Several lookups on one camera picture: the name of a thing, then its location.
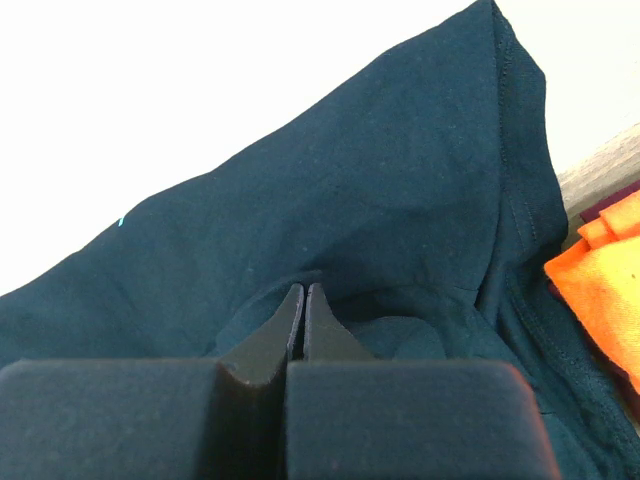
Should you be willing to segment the black t shirt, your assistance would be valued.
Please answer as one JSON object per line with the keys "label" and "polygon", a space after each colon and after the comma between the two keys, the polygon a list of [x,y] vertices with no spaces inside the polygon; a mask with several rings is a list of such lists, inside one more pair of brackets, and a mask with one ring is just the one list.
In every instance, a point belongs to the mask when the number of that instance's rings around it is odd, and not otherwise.
{"label": "black t shirt", "polygon": [[544,74],[477,1],[4,295],[1,361],[216,356],[317,282],[377,355],[515,366],[563,477],[635,479],[638,434],[543,270],[567,233]]}

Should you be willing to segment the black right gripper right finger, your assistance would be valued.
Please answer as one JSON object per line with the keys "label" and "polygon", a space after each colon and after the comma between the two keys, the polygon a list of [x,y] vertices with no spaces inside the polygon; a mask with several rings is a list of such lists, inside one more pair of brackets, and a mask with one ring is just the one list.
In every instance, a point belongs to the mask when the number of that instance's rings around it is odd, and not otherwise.
{"label": "black right gripper right finger", "polygon": [[291,479],[557,479],[532,389],[491,360],[376,359],[309,287],[287,368]]}

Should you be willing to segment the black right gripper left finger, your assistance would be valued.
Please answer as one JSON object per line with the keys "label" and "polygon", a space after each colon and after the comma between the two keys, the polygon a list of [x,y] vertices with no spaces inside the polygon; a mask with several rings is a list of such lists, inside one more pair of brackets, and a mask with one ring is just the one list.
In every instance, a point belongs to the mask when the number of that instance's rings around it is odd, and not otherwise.
{"label": "black right gripper left finger", "polygon": [[19,361],[1,372],[5,479],[275,479],[305,303],[219,358]]}

